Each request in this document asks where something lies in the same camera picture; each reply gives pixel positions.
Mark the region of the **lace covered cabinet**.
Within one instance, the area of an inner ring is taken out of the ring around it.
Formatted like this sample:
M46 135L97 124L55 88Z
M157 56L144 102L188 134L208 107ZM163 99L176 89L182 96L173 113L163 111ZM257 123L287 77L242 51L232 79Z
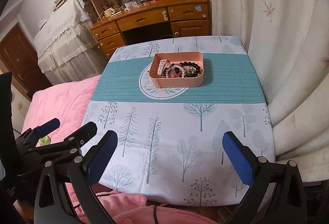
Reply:
M97 19L91 0L65 0L36 34L38 66L52 85L103 72L108 58L90 30Z

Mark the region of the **pink rectangular tray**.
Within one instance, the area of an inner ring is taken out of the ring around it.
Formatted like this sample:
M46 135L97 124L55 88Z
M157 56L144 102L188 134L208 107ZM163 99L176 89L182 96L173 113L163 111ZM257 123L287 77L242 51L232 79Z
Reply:
M157 75L160 60L168 59L171 63L163 75ZM196 72L185 74L183 66L193 66ZM204 61L201 52L157 53L148 70L149 77L158 89L176 87L199 87L204 80Z

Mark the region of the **cream floral curtain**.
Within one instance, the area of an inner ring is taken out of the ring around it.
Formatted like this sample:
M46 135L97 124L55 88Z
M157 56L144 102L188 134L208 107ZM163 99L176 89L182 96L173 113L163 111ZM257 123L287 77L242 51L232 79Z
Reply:
M258 75L277 160L328 179L328 0L210 0L212 32L242 42Z

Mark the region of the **brown wooden door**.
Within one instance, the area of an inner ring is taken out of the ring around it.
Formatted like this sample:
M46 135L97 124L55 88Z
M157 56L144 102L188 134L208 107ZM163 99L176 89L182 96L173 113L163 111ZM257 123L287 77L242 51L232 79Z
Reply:
M37 53L18 23L1 40L1 61L30 98L37 91L52 86L41 72Z

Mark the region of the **wooden desk with drawers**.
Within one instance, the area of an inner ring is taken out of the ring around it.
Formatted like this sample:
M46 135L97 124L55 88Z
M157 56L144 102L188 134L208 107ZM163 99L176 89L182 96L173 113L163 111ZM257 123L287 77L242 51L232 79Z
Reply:
M211 35L209 0L152 0L111 16L105 15L109 0L90 1L98 15L91 32L108 58L129 44Z

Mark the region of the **tree print tablecloth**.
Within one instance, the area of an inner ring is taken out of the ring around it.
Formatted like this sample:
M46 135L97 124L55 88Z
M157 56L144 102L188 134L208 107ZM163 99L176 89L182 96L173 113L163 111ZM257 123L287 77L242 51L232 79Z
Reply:
M201 52L201 86L157 88L149 76L158 53ZM272 125L251 61L237 37L172 38L116 49L95 88L84 122L118 146L100 183L122 193L183 206L237 204L241 183L222 148L232 131L255 155L275 161Z

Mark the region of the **white watch band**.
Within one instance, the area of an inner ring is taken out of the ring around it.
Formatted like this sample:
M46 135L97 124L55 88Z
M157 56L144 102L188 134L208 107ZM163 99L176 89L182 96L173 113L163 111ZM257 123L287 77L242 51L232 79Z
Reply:
M169 68L171 65L170 61L168 59L161 59L158 65L157 75L163 75L164 70L166 68Z

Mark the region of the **gold ornate brooch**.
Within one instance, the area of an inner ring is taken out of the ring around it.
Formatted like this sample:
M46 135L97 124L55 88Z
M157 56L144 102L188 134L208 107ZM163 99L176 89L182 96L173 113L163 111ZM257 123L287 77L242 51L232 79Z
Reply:
M183 66L183 70L185 74L194 74L196 72L196 68L193 66Z

